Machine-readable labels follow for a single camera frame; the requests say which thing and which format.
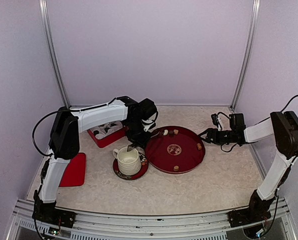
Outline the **round dark red tray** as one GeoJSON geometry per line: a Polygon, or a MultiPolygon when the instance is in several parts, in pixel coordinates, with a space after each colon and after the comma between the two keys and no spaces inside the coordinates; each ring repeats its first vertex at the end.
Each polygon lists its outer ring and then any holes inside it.
{"type": "Polygon", "coordinates": [[[168,174],[184,174],[203,162],[206,148],[195,132],[174,125],[157,129],[168,130],[168,134],[152,138],[144,150],[147,160],[156,169],[168,174]],[[178,134],[170,137],[169,131],[174,130],[179,130],[178,134]],[[198,149],[197,144],[201,144],[202,149],[198,149]],[[178,171],[174,171],[175,166],[179,166],[178,171]]]}

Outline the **metal serving tongs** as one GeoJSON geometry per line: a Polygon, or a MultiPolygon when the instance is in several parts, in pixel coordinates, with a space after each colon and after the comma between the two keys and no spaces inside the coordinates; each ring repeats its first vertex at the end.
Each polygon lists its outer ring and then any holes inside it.
{"type": "Polygon", "coordinates": [[[164,130],[155,129],[153,132],[150,132],[150,133],[151,133],[151,137],[152,137],[151,139],[153,139],[155,137],[163,136],[164,135],[164,130]]]}

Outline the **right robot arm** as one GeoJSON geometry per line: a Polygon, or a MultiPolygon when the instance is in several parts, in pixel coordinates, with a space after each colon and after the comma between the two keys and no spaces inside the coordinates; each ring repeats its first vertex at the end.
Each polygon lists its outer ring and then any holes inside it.
{"type": "Polygon", "coordinates": [[[273,136],[276,153],[271,167],[261,185],[253,191],[248,207],[242,210],[232,210],[228,213],[232,226],[254,223],[271,217],[269,208],[272,202],[278,201],[279,188],[292,169],[298,158],[298,117],[294,111],[283,108],[273,111],[269,117],[247,127],[242,113],[227,116],[229,130],[224,130],[220,123],[219,114],[211,116],[214,128],[208,128],[198,136],[209,144],[220,147],[233,144],[243,146],[253,144],[273,136]]]}

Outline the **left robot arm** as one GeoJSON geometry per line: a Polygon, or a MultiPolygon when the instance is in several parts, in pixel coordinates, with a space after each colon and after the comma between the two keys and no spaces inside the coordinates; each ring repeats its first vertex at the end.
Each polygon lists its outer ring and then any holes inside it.
{"type": "Polygon", "coordinates": [[[137,102],[129,96],[88,107],[61,107],[48,113],[42,120],[55,116],[49,135],[48,150],[38,152],[48,158],[42,173],[41,184],[34,193],[36,213],[52,223],[59,218],[56,206],[57,191],[70,160],[80,151],[80,133],[119,121],[127,128],[127,139],[136,147],[144,148],[155,127],[158,110],[155,103],[145,98],[137,102]]]}

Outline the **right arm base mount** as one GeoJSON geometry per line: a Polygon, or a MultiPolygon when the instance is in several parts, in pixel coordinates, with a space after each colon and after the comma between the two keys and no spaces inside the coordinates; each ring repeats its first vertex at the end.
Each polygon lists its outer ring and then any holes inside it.
{"type": "Polygon", "coordinates": [[[243,208],[239,210],[234,209],[228,212],[227,216],[230,227],[235,228],[261,222],[264,221],[265,218],[270,219],[272,215],[269,211],[258,213],[249,211],[249,208],[243,208]]]}

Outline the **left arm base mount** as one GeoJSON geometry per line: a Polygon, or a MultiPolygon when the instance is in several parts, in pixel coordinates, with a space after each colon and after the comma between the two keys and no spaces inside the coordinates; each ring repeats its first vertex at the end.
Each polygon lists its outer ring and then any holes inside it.
{"type": "Polygon", "coordinates": [[[34,220],[58,227],[73,228],[76,219],[76,213],[73,211],[61,210],[57,208],[50,212],[45,211],[44,213],[34,210],[32,218],[34,220]]]}

